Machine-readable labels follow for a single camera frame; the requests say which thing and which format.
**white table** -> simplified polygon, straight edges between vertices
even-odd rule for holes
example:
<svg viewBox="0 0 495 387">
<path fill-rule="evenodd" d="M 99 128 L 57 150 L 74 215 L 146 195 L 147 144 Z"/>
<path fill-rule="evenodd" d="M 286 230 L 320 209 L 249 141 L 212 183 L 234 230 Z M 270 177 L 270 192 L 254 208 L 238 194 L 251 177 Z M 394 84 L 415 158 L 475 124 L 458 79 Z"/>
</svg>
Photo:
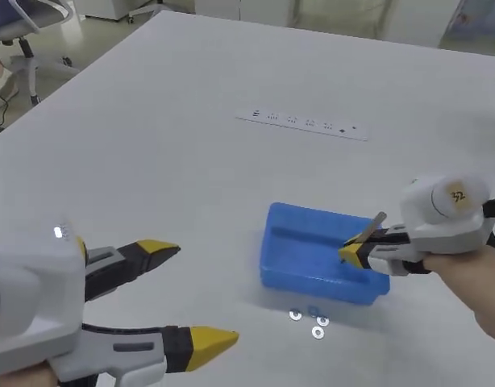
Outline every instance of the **white table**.
<svg viewBox="0 0 495 387">
<path fill-rule="evenodd" d="M 372 138 L 234 118 L 250 106 L 354 120 Z M 258 278 L 272 202 L 392 224 L 414 176 L 453 170 L 495 193 L 495 58 L 163 12 L 0 135 L 0 219 L 61 211 L 90 248 L 182 246 L 85 314 L 240 332 L 165 385 L 495 386 L 495 343 L 435 275 L 392 279 L 371 307 Z M 311 302 L 332 320 L 321 341 L 289 320 Z"/>
</svg>

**cable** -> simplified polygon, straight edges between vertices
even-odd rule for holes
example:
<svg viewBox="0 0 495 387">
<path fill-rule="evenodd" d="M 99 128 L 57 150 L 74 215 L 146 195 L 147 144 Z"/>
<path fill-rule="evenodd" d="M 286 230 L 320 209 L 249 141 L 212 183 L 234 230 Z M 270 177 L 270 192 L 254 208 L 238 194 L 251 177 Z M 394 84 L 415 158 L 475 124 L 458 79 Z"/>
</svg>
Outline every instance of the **cable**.
<svg viewBox="0 0 495 387">
<path fill-rule="evenodd" d="M 7 112 L 7 109 L 9 108 L 9 103 L 1 95 L 0 95 L 0 99 L 3 100 L 4 103 L 5 103 L 5 105 L 4 105 L 4 111 L 2 112 L 2 118 L 0 120 L 0 129 L 2 129 L 2 126 L 4 125 L 4 123 L 6 123 L 6 112 Z"/>
</svg>

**electrical outlet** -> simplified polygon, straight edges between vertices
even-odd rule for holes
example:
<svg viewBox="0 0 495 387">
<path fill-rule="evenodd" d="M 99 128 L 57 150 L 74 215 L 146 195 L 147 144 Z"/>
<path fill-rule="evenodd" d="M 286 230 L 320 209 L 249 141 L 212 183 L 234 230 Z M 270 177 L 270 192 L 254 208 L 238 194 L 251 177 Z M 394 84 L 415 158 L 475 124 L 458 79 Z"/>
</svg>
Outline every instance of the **electrical outlet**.
<svg viewBox="0 0 495 387">
<path fill-rule="evenodd" d="M 267 123 L 278 127 L 288 127 L 302 131 L 310 131 L 323 135 L 335 135 L 347 139 L 368 140 L 365 129 L 346 122 L 334 119 L 312 119 L 300 117 L 294 114 L 284 114 L 266 109 L 243 110 L 236 115 L 237 119 L 253 121 L 255 123 Z"/>
</svg>

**blue container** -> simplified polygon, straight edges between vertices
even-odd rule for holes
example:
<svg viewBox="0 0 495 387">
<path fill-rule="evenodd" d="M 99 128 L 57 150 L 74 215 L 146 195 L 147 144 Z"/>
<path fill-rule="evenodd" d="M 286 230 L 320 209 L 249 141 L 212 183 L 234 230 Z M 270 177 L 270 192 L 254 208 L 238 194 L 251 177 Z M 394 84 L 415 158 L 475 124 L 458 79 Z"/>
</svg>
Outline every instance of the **blue container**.
<svg viewBox="0 0 495 387">
<path fill-rule="evenodd" d="M 369 218 L 273 203 L 260 255 L 262 284 L 310 296 L 371 305 L 389 292 L 389 276 L 341 264 L 338 249 Z"/>
</svg>

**chair wheel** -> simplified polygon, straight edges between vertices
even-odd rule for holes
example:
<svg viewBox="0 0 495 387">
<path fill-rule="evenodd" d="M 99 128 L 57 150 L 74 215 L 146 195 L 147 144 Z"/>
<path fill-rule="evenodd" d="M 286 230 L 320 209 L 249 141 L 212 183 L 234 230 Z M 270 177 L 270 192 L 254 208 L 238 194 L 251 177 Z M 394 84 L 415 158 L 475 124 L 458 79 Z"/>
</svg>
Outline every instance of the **chair wheel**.
<svg viewBox="0 0 495 387">
<path fill-rule="evenodd" d="M 41 102 L 41 98 L 38 97 L 37 95 L 31 96 L 31 103 L 33 106 L 38 105 Z"/>
<path fill-rule="evenodd" d="M 63 60 L 63 65 L 73 67 L 72 60 L 68 56 L 63 56 L 61 59 Z"/>
</svg>

